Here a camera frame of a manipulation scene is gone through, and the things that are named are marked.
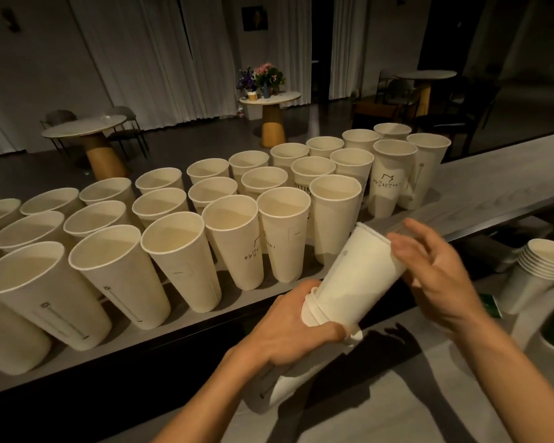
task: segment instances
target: forearm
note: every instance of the forearm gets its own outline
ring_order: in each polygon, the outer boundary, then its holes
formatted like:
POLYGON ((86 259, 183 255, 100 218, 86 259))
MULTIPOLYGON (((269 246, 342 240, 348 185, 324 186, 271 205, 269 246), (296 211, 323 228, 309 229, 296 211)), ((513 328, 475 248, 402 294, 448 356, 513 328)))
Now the forearm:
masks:
POLYGON ((456 344, 516 443, 554 443, 554 389, 493 320, 466 327, 456 344))
POLYGON ((244 385, 264 366, 253 349, 238 345, 152 443, 212 443, 222 439, 244 385))

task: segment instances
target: right hand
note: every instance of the right hand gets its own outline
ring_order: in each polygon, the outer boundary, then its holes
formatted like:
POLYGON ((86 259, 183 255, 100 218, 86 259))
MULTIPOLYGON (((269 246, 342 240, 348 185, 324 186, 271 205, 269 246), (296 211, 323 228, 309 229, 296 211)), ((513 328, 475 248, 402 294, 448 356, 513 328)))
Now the right hand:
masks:
POLYGON ((423 314, 453 333, 488 320, 456 250, 435 230, 407 218, 416 239, 389 233, 392 254, 406 265, 404 279, 423 314))

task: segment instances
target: white round table top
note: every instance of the white round table top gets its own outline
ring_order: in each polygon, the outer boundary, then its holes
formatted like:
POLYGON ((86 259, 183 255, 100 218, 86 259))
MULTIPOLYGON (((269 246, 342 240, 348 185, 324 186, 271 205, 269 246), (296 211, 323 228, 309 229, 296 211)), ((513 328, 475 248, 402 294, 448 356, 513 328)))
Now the white round table top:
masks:
POLYGON ((456 76, 457 73, 452 70, 414 70, 403 71, 396 74, 400 79, 414 79, 419 81, 433 81, 436 79, 449 79, 456 76))
POLYGON ((269 106, 271 104, 281 104, 288 103, 290 101, 296 100, 302 96, 299 91, 284 91, 283 93, 278 93, 272 95, 270 98, 260 98, 256 101, 251 101, 248 98, 240 98, 239 102, 242 104, 258 104, 261 106, 269 106))
POLYGON ((90 135, 91 133, 103 132, 104 130, 125 123, 126 120, 127 117, 125 115, 111 115, 103 118, 100 116, 93 116, 70 121, 69 123, 58 124, 57 126, 45 129, 41 134, 45 138, 78 137, 90 135))

